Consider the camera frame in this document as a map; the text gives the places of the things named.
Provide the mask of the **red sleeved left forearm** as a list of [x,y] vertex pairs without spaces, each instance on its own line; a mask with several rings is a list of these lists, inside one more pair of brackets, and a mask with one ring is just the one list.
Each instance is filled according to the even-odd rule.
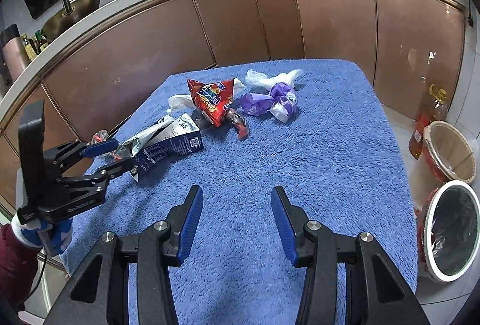
[[10,224],[1,227],[1,297],[16,311],[24,310],[24,301],[31,291],[38,271],[40,248],[22,244]]

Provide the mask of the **blue white gloved left hand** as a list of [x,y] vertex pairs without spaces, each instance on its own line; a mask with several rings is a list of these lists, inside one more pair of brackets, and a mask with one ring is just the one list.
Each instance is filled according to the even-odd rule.
[[72,240],[72,218],[49,223],[43,218],[21,224],[17,214],[10,221],[16,239],[28,248],[44,249],[49,257],[63,254]]

